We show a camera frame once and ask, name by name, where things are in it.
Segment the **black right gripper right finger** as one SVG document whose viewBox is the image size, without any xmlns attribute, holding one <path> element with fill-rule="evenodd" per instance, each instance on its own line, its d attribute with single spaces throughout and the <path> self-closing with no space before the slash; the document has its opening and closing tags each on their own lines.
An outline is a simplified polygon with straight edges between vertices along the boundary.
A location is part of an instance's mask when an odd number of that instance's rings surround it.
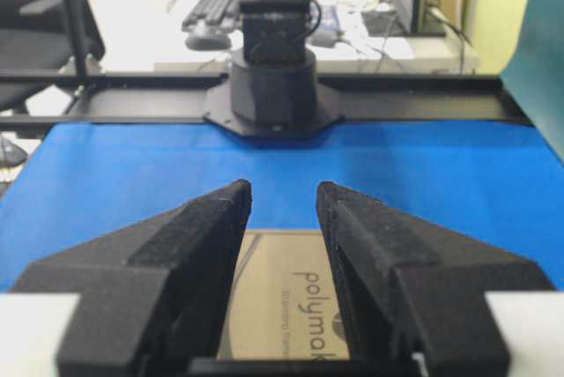
<svg viewBox="0 0 564 377">
<path fill-rule="evenodd" d="M 509 351 L 489 292 L 552 291 L 532 260 L 331 181 L 316 213 L 351 359 L 433 376 L 503 376 Z"/>
</svg>

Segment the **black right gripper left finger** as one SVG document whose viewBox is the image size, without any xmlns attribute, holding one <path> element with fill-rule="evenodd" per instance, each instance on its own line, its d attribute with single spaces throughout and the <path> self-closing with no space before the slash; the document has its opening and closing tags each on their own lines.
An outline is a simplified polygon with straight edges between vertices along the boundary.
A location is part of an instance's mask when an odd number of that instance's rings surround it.
<svg viewBox="0 0 564 377">
<path fill-rule="evenodd" d="M 79 296 L 57 372 L 149 376 L 214 355 L 251 204 L 233 181 L 30 263 L 13 292 Z"/>
</svg>

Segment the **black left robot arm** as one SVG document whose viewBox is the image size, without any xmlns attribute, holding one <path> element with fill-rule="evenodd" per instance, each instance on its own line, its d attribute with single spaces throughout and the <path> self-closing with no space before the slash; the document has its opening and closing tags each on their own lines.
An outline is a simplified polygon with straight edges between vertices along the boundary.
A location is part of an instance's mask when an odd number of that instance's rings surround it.
<svg viewBox="0 0 564 377">
<path fill-rule="evenodd" d="M 241 0 L 243 45 L 211 89 L 265 129 L 330 123 L 305 41 L 310 0 Z M 163 376 L 219 348 L 251 212 L 237 180 L 32 262 L 1 298 L 4 376 Z"/>
</svg>

